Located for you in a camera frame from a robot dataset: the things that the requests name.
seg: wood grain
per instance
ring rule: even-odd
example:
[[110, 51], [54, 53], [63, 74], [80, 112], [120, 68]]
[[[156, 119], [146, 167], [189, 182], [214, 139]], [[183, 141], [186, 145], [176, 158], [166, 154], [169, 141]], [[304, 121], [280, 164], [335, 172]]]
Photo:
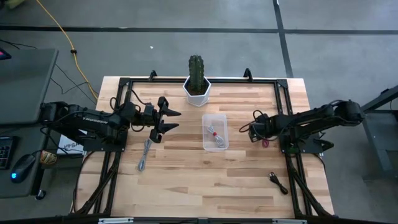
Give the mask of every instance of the wood grain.
[[[111, 112], [109, 99], [116, 96], [118, 82], [119, 77], [104, 77], [97, 110]], [[288, 79], [288, 83], [294, 113], [308, 110], [303, 80]], [[273, 86], [215, 83], [208, 104], [201, 108], [186, 102], [181, 83], [135, 83], [134, 90], [143, 102], [152, 104], [157, 103], [158, 97], [165, 96], [170, 109], [182, 115], [164, 118], [166, 123], [179, 123], [180, 126], [165, 134], [160, 144], [152, 144], [144, 172], [137, 170], [137, 164], [150, 129], [129, 132], [119, 167], [112, 216], [294, 216], [291, 195], [281, 194], [268, 179], [269, 172], [273, 171], [289, 188], [279, 143], [270, 142], [268, 148], [263, 148], [259, 142], [251, 143], [247, 133], [238, 132], [242, 125], [252, 121], [254, 110], [270, 116], [277, 114]], [[131, 100], [139, 105], [135, 97]], [[202, 146], [201, 117], [220, 113], [228, 119], [229, 148], [223, 152], [206, 152]], [[101, 152], [94, 153], [84, 166], [78, 184], [78, 207], [98, 185], [103, 156]], [[309, 188], [325, 209], [333, 213], [321, 162], [313, 155], [303, 155], [303, 163]], [[303, 211], [300, 190], [298, 197]]]

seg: white geometric pot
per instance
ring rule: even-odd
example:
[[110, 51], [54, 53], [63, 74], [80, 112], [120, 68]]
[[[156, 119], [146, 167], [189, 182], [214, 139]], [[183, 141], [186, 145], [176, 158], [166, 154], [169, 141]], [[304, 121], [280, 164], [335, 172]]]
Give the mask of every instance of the white geometric pot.
[[207, 83], [207, 90], [206, 93], [203, 95], [194, 95], [192, 96], [191, 94], [189, 94], [188, 90], [185, 88], [189, 78], [187, 78], [187, 80], [185, 81], [185, 83], [182, 85], [182, 88], [185, 90], [185, 93], [187, 94], [187, 100], [188, 103], [194, 105], [194, 106], [203, 106], [207, 103], [207, 101], [209, 100], [209, 94], [210, 94], [210, 87], [211, 87], [211, 83], [209, 82], [209, 80], [207, 80], [207, 78], [205, 77], [205, 81]]

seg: gray floor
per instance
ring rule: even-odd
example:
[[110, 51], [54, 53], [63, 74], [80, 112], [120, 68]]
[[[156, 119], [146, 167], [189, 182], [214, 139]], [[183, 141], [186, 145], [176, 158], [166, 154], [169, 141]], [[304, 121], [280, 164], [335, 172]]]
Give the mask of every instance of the gray floor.
[[[277, 27], [271, 0], [42, 2], [63, 26]], [[280, 0], [279, 3], [286, 29], [398, 29], [398, 1]], [[1, 11], [0, 24], [53, 25], [33, 0], [13, 11]], [[277, 34], [71, 32], [69, 35], [78, 49], [81, 68], [97, 91], [104, 75], [148, 75], [153, 69], [162, 76], [187, 75], [191, 54], [203, 56], [208, 76], [240, 77], [249, 67], [255, 77], [286, 77]], [[83, 82], [62, 33], [0, 31], [0, 39], [58, 48], [58, 64], [76, 82]], [[398, 84], [398, 35], [287, 35], [286, 39], [294, 77], [304, 78], [312, 107], [335, 99], [364, 104]], [[0, 47], [12, 49], [3, 43]], [[73, 86], [58, 70], [53, 78], [64, 89]], [[46, 100], [94, 107], [79, 91], [61, 95], [54, 84], [50, 85]], [[398, 102], [392, 106], [398, 108]], [[363, 127], [333, 128], [327, 131], [325, 139], [335, 143], [325, 153], [335, 213], [343, 218], [397, 223], [397, 183], [362, 181], [362, 175], [377, 169]], [[45, 200], [0, 200], [8, 205], [0, 210], [0, 219], [66, 214], [77, 169], [45, 175], [43, 185], [49, 193]]]

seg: white cable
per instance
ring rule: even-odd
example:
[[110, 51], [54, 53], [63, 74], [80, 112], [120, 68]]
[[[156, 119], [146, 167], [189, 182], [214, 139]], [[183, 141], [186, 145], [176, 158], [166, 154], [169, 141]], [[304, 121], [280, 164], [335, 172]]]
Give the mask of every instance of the white cable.
[[150, 139], [146, 139], [144, 143], [144, 154], [142, 155], [141, 161], [138, 163], [138, 170], [143, 171], [145, 169], [145, 160], [147, 159], [147, 154], [149, 152], [150, 145], [152, 141]]
[[216, 143], [217, 143], [218, 147], [225, 147], [224, 139], [221, 136], [219, 136], [217, 134], [217, 132], [214, 131], [214, 128], [212, 127], [212, 125], [210, 125], [207, 128], [207, 131], [214, 135], [214, 138], [216, 139]]

